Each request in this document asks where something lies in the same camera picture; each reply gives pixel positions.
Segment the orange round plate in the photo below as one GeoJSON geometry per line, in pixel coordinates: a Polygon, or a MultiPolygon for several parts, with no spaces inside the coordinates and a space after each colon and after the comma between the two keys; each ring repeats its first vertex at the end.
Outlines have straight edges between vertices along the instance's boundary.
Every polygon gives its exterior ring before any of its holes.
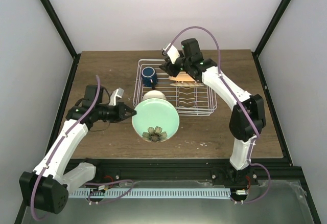
{"type": "Polygon", "coordinates": [[[196,80],[186,72],[180,72],[176,77],[169,76],[168,79],[175,82],[196,82],[196,80]]]}

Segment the white wire dish rack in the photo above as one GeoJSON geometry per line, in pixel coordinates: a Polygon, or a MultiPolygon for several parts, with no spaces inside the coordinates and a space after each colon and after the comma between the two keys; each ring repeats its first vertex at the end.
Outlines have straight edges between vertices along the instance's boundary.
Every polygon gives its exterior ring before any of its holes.
{"type": "Polygon", "coordinates": [[[198,87],[173,86],[173,80],[159,68],[160,59],[140,59],[137,64],[133,106],[137,106],[151,88],[143,85],[141,72],[144,68],[154,68],[158,84],[155,88],[176,108],[181,116],[210,116],[217,108],[216,93],[206,85],[198,87]]]}

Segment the white scalloped bowl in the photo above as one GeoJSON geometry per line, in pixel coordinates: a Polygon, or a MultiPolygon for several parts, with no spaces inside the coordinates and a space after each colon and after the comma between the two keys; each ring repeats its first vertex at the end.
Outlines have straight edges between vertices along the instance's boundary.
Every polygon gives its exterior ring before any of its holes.
{"type": "Polygon", "coordinates": [[[163,99],[166,100],[166,96],[164,93],[158,90],[151,90],[144,94],[142,101],[148,100],[148,99],[163,99]]]}

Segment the yellow patterned plate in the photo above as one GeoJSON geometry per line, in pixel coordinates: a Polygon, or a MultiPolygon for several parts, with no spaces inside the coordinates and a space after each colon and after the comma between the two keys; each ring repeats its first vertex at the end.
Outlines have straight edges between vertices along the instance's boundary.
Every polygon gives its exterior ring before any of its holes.
{"type": "Polygon", "coordinates": [[[170,83],[170,86],[175,87],[202,87],[204,86],[203,83],[196,82],[196,81],[176,81],[170,83]]]}

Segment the light teal plate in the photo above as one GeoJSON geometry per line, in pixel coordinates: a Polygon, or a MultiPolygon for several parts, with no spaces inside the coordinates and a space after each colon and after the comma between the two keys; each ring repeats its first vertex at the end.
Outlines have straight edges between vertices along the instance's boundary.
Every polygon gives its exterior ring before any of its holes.
{"type": "Polygon", "coordinates": [[[160,143],[175,135],[179,129],[179,114],[167,100],[150,98],[135,107],[132,117],[135,132],[145,141],[160,143]]]}

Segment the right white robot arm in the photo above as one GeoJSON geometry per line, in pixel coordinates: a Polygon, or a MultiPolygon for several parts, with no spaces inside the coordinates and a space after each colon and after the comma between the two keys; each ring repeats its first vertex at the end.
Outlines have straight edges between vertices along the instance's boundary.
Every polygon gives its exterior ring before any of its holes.
{"type": "Polygon", "coordinates": [[[229,129],[234,137],[228,181],[234,185],[245,179],[244,169],[251,163],[255,141],[266,126],[263,98],[252,95],[231,81],[212,59],[204,59],[196,39],[182,41],[178,50],[171,43],[162,49],[165,63],[160,68],[169,76],[186,72],[192,79],[211,88],[230,108],[229,129]]]}

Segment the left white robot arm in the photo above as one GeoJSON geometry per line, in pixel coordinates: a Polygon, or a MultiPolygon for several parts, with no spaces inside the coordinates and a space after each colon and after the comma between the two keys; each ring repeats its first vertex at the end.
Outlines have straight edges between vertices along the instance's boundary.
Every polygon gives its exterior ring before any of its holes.
{"type": "Polygon", "coordinates": [[[68,111],[62,131],[48,153],[32,172],[22,173],[19,185],[23,201],[32,210],[58,214],[75,190],[87,182],[99,185],[103,181],[104,171],[90,161],[80,163],[68,173],[64,171],[94,123],[119,123],[136,115],[135,110],[119,101],[124,93],[122,88],[108,95],[108,103],[103,103],[105,92],[103,86],[88,85],[84,97],[68,111]]]}

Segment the dark blue ceramic mug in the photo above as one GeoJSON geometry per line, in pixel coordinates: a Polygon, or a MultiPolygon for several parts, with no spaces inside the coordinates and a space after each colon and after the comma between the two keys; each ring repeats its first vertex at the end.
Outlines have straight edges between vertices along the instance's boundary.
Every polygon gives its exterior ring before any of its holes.
{"type": "Polygon", "coordinates": [[[156,70],[153,67],[145,67],[141,71],[141,78],[144,87],[149,87],[155,89],[155,86],[158,83],[158,77],[156,70]]]}

